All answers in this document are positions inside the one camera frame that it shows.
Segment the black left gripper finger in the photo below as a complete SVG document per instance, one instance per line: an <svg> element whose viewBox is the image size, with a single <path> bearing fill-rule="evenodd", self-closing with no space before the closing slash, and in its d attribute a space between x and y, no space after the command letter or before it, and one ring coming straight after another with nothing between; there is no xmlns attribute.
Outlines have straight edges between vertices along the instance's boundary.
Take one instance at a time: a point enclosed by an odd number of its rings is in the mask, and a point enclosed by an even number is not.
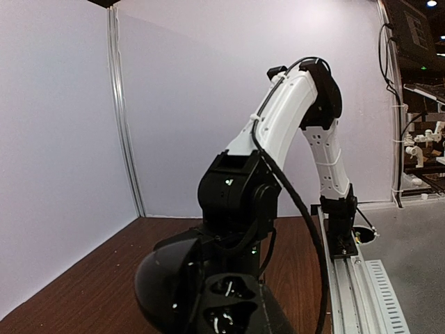
<svg viewBox="0 0 445 334"><path fill-rule="evenodd" d="M264 319L262 333L295 334L291 322L267 285L260 285L260 296Z"/></svg>

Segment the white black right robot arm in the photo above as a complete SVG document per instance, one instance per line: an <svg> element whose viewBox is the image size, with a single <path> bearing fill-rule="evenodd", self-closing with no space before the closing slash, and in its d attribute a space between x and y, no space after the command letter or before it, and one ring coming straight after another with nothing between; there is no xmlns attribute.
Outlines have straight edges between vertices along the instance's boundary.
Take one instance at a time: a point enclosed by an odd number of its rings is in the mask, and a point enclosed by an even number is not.
<svg viewBox="0 0 445 334"><path fill-rule="evenodd" d="M197 190L204 270L210 276L264 272L267 261L260 260L257 247L273 231L282 189L309 216L282 170L297 131L307 139L316 164L327 251L333 259L358 253L352 234L357 199L337 140L342 100L330 66L322 58L305 57L267 75L271 85L261 105L215 158Z"/></svg>

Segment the small black clip object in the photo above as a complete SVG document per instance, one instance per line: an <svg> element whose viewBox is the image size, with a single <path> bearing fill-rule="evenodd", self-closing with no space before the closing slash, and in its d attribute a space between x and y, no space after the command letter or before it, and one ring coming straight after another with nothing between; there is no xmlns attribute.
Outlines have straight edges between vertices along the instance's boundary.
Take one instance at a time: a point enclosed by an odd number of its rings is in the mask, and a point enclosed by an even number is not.
<svg viewBox="0 0 445 334"><path fill-rule="evenodd" d="M152 251L134 278L138 306L161 333L269 333L260 284L244 273L204 274L199 239Z"/></svg>

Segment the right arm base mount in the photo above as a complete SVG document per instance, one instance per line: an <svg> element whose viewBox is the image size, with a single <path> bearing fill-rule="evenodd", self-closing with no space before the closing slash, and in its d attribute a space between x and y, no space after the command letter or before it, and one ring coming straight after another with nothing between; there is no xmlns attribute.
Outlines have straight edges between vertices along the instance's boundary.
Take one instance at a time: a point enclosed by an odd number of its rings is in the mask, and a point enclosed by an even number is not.
<svg viewBox="0 0 445 334"><path fill-rule="evenodd" d="M358 255L352 227L348 224L344 225L338 222L329 223L327 242L332 260Z"/></svg>

